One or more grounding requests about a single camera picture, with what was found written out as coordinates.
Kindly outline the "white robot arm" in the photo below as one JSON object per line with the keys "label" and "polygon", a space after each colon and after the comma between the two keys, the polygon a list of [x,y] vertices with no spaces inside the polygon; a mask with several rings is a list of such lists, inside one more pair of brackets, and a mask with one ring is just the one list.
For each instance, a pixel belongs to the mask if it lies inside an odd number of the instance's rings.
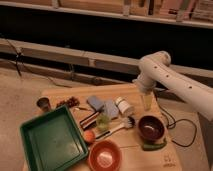
{"label": "white robot arm", "polygon": [[166,51],[142,57],[138,63],[140,74],[133,83],[142,93],[150,94],[159,82],[213,122],[213,88],[175,72],[170,64],[171,56]]}

